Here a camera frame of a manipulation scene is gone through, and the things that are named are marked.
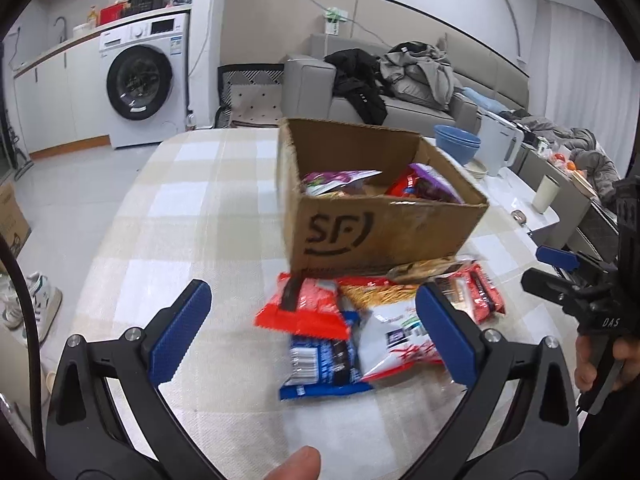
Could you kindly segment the person's right hand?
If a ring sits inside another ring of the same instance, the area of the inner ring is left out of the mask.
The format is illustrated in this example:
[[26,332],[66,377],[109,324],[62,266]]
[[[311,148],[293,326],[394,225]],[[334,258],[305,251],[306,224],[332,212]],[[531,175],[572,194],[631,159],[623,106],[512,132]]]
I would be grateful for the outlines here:
[[[575,384],[581,392],[591,389],[597,378],[597,369],[591,363],[591,339],[578,336],[576,339]],[[623,361],[624,366],[614,382],[613,390],[617,391],[633,382],[640,372],[640,352],[638,339],[622,337],[613,346],[614,359]]]

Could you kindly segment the person's left hand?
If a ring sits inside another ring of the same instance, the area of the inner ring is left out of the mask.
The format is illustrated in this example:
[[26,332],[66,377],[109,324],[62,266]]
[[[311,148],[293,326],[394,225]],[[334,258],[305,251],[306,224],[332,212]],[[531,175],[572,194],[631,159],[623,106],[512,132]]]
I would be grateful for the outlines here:
[[270,471],[265,480],[317,480],[321,471],[321,455],[312,446],[303,446],[284,463]]

